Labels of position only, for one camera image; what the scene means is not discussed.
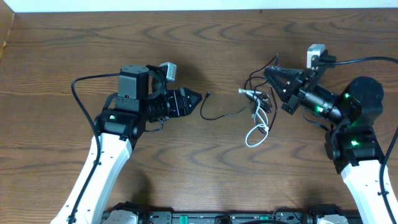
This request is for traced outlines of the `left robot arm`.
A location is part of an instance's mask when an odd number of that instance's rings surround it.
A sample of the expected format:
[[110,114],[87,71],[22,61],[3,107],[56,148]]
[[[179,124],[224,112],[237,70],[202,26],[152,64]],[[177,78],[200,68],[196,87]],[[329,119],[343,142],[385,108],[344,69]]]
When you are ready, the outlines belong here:
[[188,88],[167,88],[176,70],[171,62],[121,68],[118,91],[107,97],[95,119],[88,120],[93,130],[88,157],[52,223],[101,223],[115,181],[147,131],[146,123],[163,123],[193,112],[201,94]]

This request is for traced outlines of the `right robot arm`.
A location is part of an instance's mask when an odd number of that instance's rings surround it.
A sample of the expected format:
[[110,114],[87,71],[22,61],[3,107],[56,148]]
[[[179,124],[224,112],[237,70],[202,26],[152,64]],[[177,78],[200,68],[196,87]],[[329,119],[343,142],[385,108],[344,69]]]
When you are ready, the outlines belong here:
[[384,91],[371,77],[352,80],[336,94],[320,84],[325,66],[304,70],[270,66],[264,76],[282,109],[294,114],[299,106],[332,125],[325,150],[358,208],[363,223],[397,223],[397,199],[389,182],[383,153],[374,132],[382,114]]

